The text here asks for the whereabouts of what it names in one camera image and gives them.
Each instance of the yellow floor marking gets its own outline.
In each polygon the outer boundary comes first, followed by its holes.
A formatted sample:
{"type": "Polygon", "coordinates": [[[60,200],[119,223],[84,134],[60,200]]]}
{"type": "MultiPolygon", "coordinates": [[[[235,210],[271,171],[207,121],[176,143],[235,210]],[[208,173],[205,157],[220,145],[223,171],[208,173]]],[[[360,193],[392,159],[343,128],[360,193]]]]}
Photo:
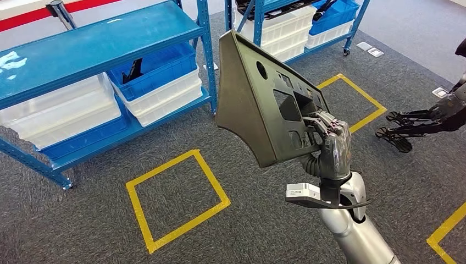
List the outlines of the yellow floor marking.
{"type": "Polygon", "coordinates": [[[427,238],[427,244],[437,252],[438,255],[445,261],[447,264],[456,264],[448,254],[439,246],[440,240],[442,240],[452,229],[456,226],[461,219],[466,216],[466,202],[461,205],[443,224],[435,230],[429,238],[427,238]]]}
{"type": "Polygon", "coordinates": [[[222,209],[226,208],[228,205],[230,205],[230,199],[228,199],[226,193],[223,191],[221,188],[220,184],[218,183],[217,179],[215,178],[214,174],[210,170],[209,166],[207,165],[206,161],[204,158],[201,156],[201,153],[199,150],[190,150],[187,153],[174,158],[173,160],[151,170],[150,172],[134,179],[126,183],[126,188],[128,189],[128,193],[130,195],[131,203],[134,208],[134,213],[136,214],[136,219],[137,222],[139,223],[139,227],[141,228],[141,233],[142,237],[144,238],[144,241],[147,246],[147,250],[149,251],[149,254],[154,253],[157,249],[161,248],[162,246],[166,245],[167,243],[171,242],[172,240],[176,239],[177,237],[183,235],[184,233],[188,232],[190,229],[194,228],[198,224],[204,222],[211,216],[215,215],[216,213],[220,212],[222,209]],[[215,192],[220,198],[220,203],[217,204],[216,206],[210,208],[209,210],[201,213],[199,216],[195,217],[194,219],[190,220],[189,222],[183,224],[182,226],[176,228],[175,230],[171,231],[167,235],[163,236],[162,238],[154,241],[152,238],[151,231],[149,229],[149,226],[147,224],[146,218],[144,216],[144,213],[142,212],[142,207],[141,203],[139,202],[139,198],[137,197],[136,189],[135,186],[153,176],[155,176],[157,173],[160,173],[178,163],[181,161],[194,156],[196,159],[197,163],[201,166],[202,171],[204,174],[207,176],[207,179],[209,180],[210,184],[212,184],[212,187],[214,188],[215,192]]]}
{"type": "Polygon", "coordinates": [[[362,96],[364,96],[364,98],[366,98],[369,102],[371,102],[375,107],[377,107],[378,109],[368,115],[367,117],[363,118],[361,121],[359,121],[358,123],[352,125],[350,128],[349,128],[349,131],[351,133],[354,133],[356,132],[358,129],[362,128],[363,126],[367,125],[369,122],[371,122],[372,120],[374,120],[375,118],[377,118],[378,116],[380,116],[381,114],[383,114],[385,111],[387,111],[387,108],[383,107],[379,102],[377,102],[375,99],[373,99],[370,95],[368,95],[366,92],[363,91],[363,89],[361,89],[359,86],[357,86],[356,84],[354,84],[350,79],[348,79],[346,76],[344,76],[343,74],[341,73],[338,73],[337,75],[333,76],[332,78],[328,79],[327,81],[317,85],[317,89],[322,89],[334,82],[336,82],[337,80],[343,80],[344,82],[346,82],[349,86],[351,86],[353,89],[355,89],[357,92],[359,92],[362,96]]]}

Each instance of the blue shelf post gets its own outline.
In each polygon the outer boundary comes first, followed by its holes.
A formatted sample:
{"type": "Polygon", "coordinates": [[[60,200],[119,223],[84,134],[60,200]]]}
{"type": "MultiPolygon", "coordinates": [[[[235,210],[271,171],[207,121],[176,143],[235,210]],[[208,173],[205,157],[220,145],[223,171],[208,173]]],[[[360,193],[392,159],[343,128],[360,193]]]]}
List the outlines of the blue shelf post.
{"type": "Polygon", "coordinates": [[[65,178],[61,173],[54,172],[52,168],[45,165],[29,153],[24,152],[20,148],[14,146],[9,141],[0,137],[0,151],[6,153],[8,156],[42,174],[45,178],[60,185],[63,190],[68,190],[73,186],[70,179],[65,178]]]}
{"type": "Polygon", "coordinates": [[[209,81],[210,108],[212,114],[217,112],[217,87],[215,84],[214,57],[210,35],[209,8],[207,0],[197,0],[197,24],[202,27],[201,36],[204,57],[206,59],[207,79],[209,81]]]}
{"type": "Polygon", "coordinates": [[[363,4],[361,5],[361,8],[359,9],[359,14],[354,20],[353,23],[353,28],[351,28],[351,36],[347,38],[346,44],[343,48],[345,51],[349,51],[351,49],[351,43],[353,42],[353,38],[356,35],[356,31],[358,31],[359,25],[361,24],[361,20],[363,19],[363,16],[365,14],[365,11],[367,9],[367,6],[369,5],[370,0],[364,0],[363,4]]]}
{"type": "Polygon", "coordinates": [[[231,0],[225,0],[225,31],[233,28],[233,22],[231,21],[231,0]]]}
{"type": "MultiPolygon", "coordinates": [[[[250,3],[254,4],[254,44],[257,46],[260,46],[261,38],[262,38],[262,24],[264,21],[264,14],[266,12],[270,12],[273,10],[276,10],[280,7],[286,6],[288,4],[291,4],[293,2],[296,2],[296,0],[255,0],[255,3],[251,1],[250,3]]],[[[291,58],[286,61],[286,63],[292,63],[304,56],[307,56],[313,52],[316,52],[322,48],[329,47],[337,42],[340,42],[344,39],[346,39],[345,46],[343,47],[343,51],[345,55],[348,55],[347,51],[350,50],[351,42],[353,41],[353,38],[358,31],[359,25],[361,23],[361,20],[364,17],[364,13],[367,9],[367,6],[369,5],[370,0],[364,0],[363,4],[361,5],[358,15],[354,20],[353,27],[351,29],[351,32],[348,34],[345,34],[343,36],[340,36],[334,40],[331,40],[329,42],[326,42],[322,45],[319,45],[314,48],[304,48],[304,53],[291,58]]],[[[248,10],[250,10],[251,6],[248,6],[245,16],[248,15],[248,10]]],[[[228,31],[233,28],[233,24],[231,22],[232,20],[232,6],[231,6],[231,0],[225,0],[225,30],[228,31]]]]}

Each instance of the panel hole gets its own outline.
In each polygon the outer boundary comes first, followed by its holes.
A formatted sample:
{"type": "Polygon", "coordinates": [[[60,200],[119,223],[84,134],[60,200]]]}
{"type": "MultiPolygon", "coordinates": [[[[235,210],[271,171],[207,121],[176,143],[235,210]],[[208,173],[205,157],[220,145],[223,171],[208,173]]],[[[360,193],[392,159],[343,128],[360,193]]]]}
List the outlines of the panel hole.
{"type": "Polygon", "coordinates": [[[314,140],[315,140],[315,143],[316,143],[317,145],[322,145],[323,140],[322,140],[322,137],[320,137],[319,133],[317,133],[317,132],[314,131],[314,132],[312,133],[312,135],[313,135],[313,138],[314,138],[314,140]]]}
{"type": "Polygon", "coordinates": [[[291,144],[295,149],[301,149],[303,147],[301,137],[297,131],[288,131],[288,136],[290,136],[291,144]]]}
{"type": "Polygon", "coordinates": [[[274,90],[274,96],[284,120],[301,121],[301,114],[293,96],[277,90],[274,90]]]}
{"type": "Polygon", "coordinates": [[[257,70],[259,71],[260,75],[262,76],[262,78],[264,78],[264,80],[266,80],[268,78],[268,76],[267,76],[267,71],[265,70],[264,65],[262,65],[262,63],[260,63],[258,61],[258,62],[256,62],[256,67],[257,67],[257,70]]]}
{"type": "Polygon", "coordinates": [[[309,134],[308,134],[307,132],[304,133],[304,139],[303,139],[303,141],[304,141],[304,146],[305,146],[305,147],[308,147],[308,146],[310,146],[310,145],[313,144],[313,142],[312,142],[312,140],[310,139],[310,136],[309,136],[309,134]]]}

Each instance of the black object in bin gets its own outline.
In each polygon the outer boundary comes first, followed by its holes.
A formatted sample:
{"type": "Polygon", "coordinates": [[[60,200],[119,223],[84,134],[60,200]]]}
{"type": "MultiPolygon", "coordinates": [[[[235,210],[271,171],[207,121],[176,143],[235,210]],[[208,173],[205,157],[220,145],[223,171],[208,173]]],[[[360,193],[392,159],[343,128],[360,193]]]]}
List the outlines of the black object in bin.
{"type": "Polygon", "coordinates": [[[126,84],[127,82],[131,80],[141,77],[142,76],[141,64],[142,64],[142,58],[136,59],[132,62],[130,73],[128,75],[126,75],[126,73],[124,72],[121,72],[121,78],[122,78],[121,83],[126,84]]]}
{"type": "MultiPolygon", "coordinates": [[[[235,0],[236,1],[236,6],[238,9],[238,12],[240,14],[244,15],[246,8],[248,7],[250,0],[235,0]]],[[[270,12],[267,12],[264,14],[264,19],[272,19],[279,17],[281,15],[287,14],[289,12],[293,12],[295,10],[298,10],[300,8],[306,7],[311,5],[312,3],[318,2],[319,0],[300,0],[291,4],[288,4],[284,7],[277,8],[275,10],[272,10],[270,12]]],[[[249,13],[247,19],[250,21],[254,20],[254,8],[252,7],[251,12],[249,13]]]]}

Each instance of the blue storage bin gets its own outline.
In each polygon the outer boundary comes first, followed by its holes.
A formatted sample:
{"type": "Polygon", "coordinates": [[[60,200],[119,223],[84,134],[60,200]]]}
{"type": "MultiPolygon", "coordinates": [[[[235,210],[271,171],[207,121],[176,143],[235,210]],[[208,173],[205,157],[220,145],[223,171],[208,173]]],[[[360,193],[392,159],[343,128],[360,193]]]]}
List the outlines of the blue storage bin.
{"type": "Polygon", "coordinates": [[[132,63],[127,62],[107,72],[129,102],[197,69],[196,51],[187,42],[142,57],[143,75],[122,84],[121,72],[129,74],[132,63]]]}
{"type": "Polygon", "coordinates": [[[129,122],[128,112],[120,98],[118,96],[115,98],[121,110],[120,117],[112,119],[106,123],[96,126],[95,128],[79,133],[51,146],[40,150],[35,148],[35,150],[46,155],[51,161],[53,161],[125,130],[129,122]]]}
{"type": "MultiPolygon", "coordinates": [[[[321,0],[312,5],[319,8],[325,4],[325,2],[326,0],[321,0]]],[[[359,4],[352,0],[336,1],[318,21],[312,22],[312,28],[309,34],[317,35],[346,22],[350,22],[356,17],[358,9],[359,4]]]]}

